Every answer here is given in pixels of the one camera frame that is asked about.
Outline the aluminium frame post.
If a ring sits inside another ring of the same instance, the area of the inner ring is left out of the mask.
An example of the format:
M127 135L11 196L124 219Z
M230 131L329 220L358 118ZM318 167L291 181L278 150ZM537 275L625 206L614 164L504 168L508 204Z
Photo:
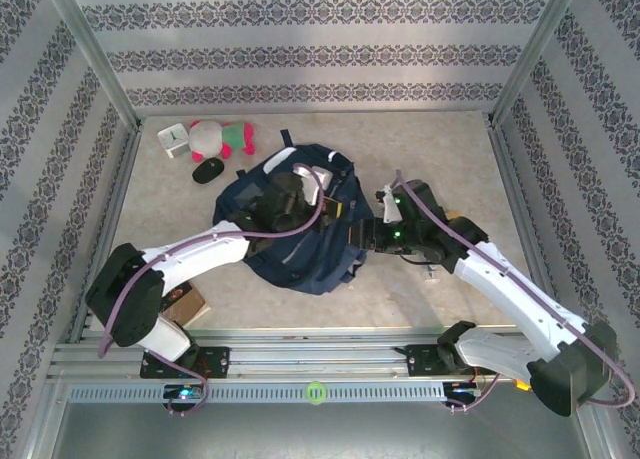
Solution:
M549 0L547 2L527 44L516 61L513 71L502 88L495 106L487 115L488 123L493 128L497 128L505 120L518 93L538 62L571 1Z
M141 120L79 4L76 0L52 0L52 2L88 64L94 70L121 119L129 129L138 129Z

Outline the brown cover book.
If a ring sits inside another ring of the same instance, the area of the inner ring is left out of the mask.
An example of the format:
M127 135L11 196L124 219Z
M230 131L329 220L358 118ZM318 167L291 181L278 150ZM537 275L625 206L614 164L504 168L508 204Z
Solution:
M209 310L207 301L189 281L170 290L160 305L161 316L183 328L189 327Z

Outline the navy blue backpack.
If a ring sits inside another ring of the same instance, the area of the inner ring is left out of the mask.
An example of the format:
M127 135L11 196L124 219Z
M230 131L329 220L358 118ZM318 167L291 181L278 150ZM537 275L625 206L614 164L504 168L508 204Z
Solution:
M361 190L352 161L319 144L294 145L289 131L281 132L285 147L249 171L237 172L238 179L216 200L215 224L226 220L248 230L244 208L266 189L281 172L293 172L296 164L319 166L333 174L324 198L343 205L342 216L321 212L309 228L277 239L265 251L245 256L244 262L261 278L280 288L321 295L355 277L365 263L366 251L349 244L349 228L373 213Z

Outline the perforated metal strip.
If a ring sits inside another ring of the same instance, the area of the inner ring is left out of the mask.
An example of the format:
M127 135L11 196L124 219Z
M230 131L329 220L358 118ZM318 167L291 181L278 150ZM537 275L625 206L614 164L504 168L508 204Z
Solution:
M70 389L67 400L79 404L166 403L161 384L89 384ZM211 404L338 404L382 402L444 402L444 385L417 382L229 383L210 386ZM177 404L195 401L175 400Z

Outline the black computer mouse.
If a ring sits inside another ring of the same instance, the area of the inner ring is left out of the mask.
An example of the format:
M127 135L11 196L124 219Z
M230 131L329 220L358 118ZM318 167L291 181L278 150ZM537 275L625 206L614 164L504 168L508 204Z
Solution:
M224 162L216 157L203 160L193 171L192 179L200 185L219 177L225 169Z

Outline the aluminium side rail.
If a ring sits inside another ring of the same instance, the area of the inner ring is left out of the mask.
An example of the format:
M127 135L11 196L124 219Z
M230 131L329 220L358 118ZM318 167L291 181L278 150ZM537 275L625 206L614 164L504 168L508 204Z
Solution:
M111 244L113 243L117 223L121 214L126 195L127 186L130 180L131 171L135 162L137 150L141 140L143 125L132 131L123 142L123 147L116 162L112 179L105 197L104 207L98 222L95 241L88 263L88 269L84 276L84 282L80 290L79 298L75 309L72 312L71 322L66 334L62 339L63 343L78 343L85 329L86 318L89 309L86 304L86 293L97 277L102 265L109 256Z
M553 281L548 273L542 249L536 238L534 223L527 209L525 194L522 192L508 147L501 131L491 121L489 114L483 119L487 129L497 167L504 185L509 207L515 222L524 258L531 280L552 299L556 298Z

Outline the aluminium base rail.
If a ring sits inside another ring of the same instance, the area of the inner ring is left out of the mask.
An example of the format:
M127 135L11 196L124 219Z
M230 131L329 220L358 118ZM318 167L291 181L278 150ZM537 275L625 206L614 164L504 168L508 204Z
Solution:
M435 343L442 328L275 328L196 330L198 344L230 349L231 382L405 380L406 359L397 350ZM54 347L46 381L134 382L140 379L143 350L112 347L97 357L99 337L89 332L78 343Z

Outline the small circuit board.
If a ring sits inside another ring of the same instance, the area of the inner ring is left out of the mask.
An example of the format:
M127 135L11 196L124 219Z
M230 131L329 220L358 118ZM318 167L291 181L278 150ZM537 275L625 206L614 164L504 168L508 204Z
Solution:
M482 389L470 383L452 383L444 385L445 395L459 401L482 395Z
M163 390L164 400L195 401L202 399L204 396L204 389L200 385L170 384L166 385Z

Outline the white square alarm clock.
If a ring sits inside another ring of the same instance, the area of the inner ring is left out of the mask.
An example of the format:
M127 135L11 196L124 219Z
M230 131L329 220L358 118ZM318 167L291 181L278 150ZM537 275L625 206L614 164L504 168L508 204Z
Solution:
M176 123L160 130L157 139L170 159L174 159L190 151L188 131L182 123Z

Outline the white green pink plush toy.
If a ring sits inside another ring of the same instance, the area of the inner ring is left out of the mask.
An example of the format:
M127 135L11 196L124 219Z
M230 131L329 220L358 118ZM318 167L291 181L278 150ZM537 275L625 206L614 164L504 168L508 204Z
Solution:
M194 121L188 133L188 144L195 163L214 157L228 160L235 150L252 156L255 154L254 128L251 123L242 121Z

